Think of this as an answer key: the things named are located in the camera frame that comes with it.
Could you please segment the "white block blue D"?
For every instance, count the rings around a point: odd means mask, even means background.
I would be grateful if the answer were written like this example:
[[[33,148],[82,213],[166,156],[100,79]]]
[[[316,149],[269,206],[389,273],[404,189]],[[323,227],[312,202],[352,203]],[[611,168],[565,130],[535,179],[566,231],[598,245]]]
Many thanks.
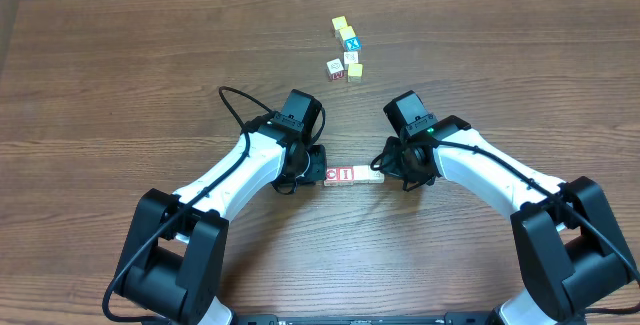
[[[325,186],[336,186],[340,181],[339,169],[330,167],[326,169],[326,178],[324,180]]]

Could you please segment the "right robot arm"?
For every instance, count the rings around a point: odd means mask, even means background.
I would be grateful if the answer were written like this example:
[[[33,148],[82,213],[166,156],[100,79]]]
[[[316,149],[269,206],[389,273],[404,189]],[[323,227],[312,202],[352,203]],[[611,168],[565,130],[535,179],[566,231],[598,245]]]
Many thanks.
[[[383,109],[395,133],[371,167],[412,191],[454,182],[506,218],[524,289],[486,315],[488,324],[583,324],[609,315],[596,302],[638,281],[639,270],[599,184],[536,171],[456,116],[442,120],[408,91]]]

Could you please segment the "red I wooden block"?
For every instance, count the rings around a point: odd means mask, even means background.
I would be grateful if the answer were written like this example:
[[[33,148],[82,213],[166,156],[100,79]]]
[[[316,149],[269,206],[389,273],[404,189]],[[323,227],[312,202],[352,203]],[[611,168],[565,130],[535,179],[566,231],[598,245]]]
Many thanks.
[[[341,185],[353,185],[354,169],[352,167],[339,167],[337,170],[337,180]]]

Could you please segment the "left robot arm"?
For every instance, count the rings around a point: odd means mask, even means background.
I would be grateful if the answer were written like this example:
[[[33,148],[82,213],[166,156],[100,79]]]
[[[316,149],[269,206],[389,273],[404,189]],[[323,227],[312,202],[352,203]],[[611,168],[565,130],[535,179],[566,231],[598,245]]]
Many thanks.
[[[239,123],[235,147],[194,182],[146,192],[133,215],[115,274],[102,301],[106,318],[140,324],[274,324],[240,316],[218,298],[231,221],[263,187],[290,195],[326,178],[317,140],[326,113],[292,90],[279,111]]]

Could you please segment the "white ladybug wooden block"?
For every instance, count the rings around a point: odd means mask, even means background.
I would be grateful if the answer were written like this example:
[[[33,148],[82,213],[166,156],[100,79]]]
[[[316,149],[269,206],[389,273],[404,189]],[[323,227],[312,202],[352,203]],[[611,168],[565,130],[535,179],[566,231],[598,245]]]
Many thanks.
[[[371,181],[371,169],[367,165],[353,167],[354,183],[369,183]]]

